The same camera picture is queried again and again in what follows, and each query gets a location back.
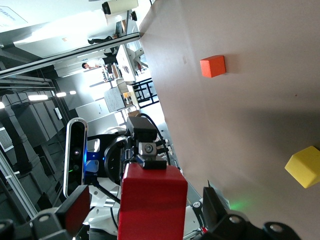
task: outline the orange-red cube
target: orange-red cube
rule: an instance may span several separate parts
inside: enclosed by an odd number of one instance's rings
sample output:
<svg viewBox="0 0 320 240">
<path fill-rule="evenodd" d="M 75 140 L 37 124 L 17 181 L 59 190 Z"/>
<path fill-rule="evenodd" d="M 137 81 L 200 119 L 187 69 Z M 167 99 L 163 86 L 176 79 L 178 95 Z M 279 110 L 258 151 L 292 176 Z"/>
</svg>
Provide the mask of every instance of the orange-red cube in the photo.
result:
<svg viewBox="0 0 320 240">
<path fill-rule="evenodd" d="M 226 73 L 225 56 L 216 55 L 200 60 L 202 75 L 213 78 Z"/>
</svg>

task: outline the yellow cube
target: yellow cube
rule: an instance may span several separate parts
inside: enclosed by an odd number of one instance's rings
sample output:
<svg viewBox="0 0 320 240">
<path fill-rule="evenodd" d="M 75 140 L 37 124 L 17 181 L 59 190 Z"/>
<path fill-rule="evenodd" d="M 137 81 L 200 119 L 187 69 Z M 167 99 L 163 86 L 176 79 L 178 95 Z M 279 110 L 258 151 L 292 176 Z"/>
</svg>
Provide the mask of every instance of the yellow cube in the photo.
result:
<svg viewBox="0 0 320 240">
<path fill-rule="evenodd" d="M 320 182 L 320 151 L 314 146 L 293 154 L 284 167 L 305 189 Z"/>
</svg>

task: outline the ceiling light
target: ceiling light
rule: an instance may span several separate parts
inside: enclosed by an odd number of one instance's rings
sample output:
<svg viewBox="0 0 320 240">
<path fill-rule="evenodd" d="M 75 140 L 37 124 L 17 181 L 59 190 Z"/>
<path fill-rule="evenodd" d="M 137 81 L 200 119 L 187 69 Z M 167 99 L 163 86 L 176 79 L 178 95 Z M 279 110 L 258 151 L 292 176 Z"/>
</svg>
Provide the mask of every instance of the ceiling light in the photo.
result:
<svg viewBox="0 0 320 240">
<path fill-rule="evenodd" d="M 58 98 L 64 97 L 64 96 L 66 96 L 66 95 L 67 95 L 67 94 L 66 94 L 65 92 L 59 92 L 59 93 L 56 94 L 56 96 L 57 96 Z"/>
<path fill-rule="evenodd" d="M 30 101 L 40 101 L 40 100 L 47 100 L 47 95 L 29 95 L 28 96 Z"/>
</svg>

